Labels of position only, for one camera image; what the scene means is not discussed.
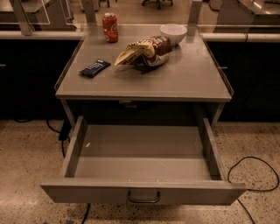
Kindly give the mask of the grey top drawer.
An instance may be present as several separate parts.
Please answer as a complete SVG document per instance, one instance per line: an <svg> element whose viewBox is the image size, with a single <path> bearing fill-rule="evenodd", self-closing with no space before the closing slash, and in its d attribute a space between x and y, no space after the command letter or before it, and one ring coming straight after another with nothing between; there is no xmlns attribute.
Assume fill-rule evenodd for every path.
<svg viewBox="0 0 280 224"><path fill-rule="evenodd" d="M60 174L41 184L57 203L230 205L246 190L224 172L211 125L92 125L79 118Z"/></svg>

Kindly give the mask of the dark blue snack bar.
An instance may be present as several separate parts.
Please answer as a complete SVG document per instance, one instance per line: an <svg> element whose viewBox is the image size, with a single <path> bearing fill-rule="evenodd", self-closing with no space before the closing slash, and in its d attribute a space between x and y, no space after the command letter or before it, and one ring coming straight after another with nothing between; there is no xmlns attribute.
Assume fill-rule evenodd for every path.
<svg viewBox="0 0 280 224"><path fill-rule="evenodd" d="M97 59L93 64L81 70L80 74L88 78L94 78L99 72L109 66L109 62L102 59Z"/></svg>

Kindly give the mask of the black power adapter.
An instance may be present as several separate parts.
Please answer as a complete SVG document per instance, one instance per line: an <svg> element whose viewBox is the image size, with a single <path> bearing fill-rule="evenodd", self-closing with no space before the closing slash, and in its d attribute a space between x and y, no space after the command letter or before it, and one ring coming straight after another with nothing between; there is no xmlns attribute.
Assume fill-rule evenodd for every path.
<svg viewBox="0 0 280 224"><path fill-rule="evenodd" d="M65 120L62 124L62 128L59 133L59 140L65 141L68 138L68 134L71 130L72 126L68 120Z"/></svg>

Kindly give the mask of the office chair base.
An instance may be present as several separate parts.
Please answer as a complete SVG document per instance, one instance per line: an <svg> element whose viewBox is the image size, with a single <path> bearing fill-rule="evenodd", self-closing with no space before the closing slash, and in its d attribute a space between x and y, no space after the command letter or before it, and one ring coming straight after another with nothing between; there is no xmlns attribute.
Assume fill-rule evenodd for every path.
<svg viewBox="0 0 280 224"><path fill-rule="evenodd" d="M141 5L145 6L146 4L149 4L149 3L155 3L156 6L157 6L157 9L160 10L161 9L161 3L165 2L165 1L169 2L170 6L173 6L173 0L143 0L141 2Z"/></svg>

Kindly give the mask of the white horizontal rail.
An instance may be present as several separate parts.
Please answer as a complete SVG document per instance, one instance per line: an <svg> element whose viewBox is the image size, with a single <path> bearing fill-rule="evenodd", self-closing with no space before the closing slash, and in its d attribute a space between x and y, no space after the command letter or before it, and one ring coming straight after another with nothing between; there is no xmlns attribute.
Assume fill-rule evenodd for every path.
<svg viewBox="0 0 280 224"><path fill-rule="evenodd" d="M0 39L84 39L88 34L78 31L35 31L31 36L25 36L21 31L0 31ZM258 42L280 43L277 33L205 33L199 34L207 42Z"/></svg>

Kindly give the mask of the brown chip bag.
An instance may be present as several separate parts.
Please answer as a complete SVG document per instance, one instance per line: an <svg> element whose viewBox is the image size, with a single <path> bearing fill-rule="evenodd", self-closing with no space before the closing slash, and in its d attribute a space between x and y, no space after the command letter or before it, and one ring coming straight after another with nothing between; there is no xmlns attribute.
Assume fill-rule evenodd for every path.
<svg viewBox="0 0 280 224"><path fill-rule="evenodd" d="M158 67L169 59L172 44L166 36L153 36L128 44L118 55L115 65Z"/></svg>

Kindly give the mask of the red soda can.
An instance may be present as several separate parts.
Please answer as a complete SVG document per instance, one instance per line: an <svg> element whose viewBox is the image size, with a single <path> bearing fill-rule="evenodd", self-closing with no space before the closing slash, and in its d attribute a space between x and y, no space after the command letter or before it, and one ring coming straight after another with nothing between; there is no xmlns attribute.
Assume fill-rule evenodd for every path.
<svg viewBox="0 0 280 224"><path fill-rule="evenodd" d="M118 41L117 17L115 13L107 12L103 15L102 27L105 39L109 43Z"/></svg>

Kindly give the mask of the white bowl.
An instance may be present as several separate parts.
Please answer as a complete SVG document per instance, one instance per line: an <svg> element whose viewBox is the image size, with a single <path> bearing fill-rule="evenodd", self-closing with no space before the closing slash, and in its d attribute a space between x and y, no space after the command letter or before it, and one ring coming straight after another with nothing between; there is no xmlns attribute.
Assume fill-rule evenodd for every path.
<svg viewBox="0 0 280 224"><path fill-rule="evenodd" d="M187 28L181 24L163 24L160 32L162 36L170 39L173 46L177 46L186 36Z"/></svg>

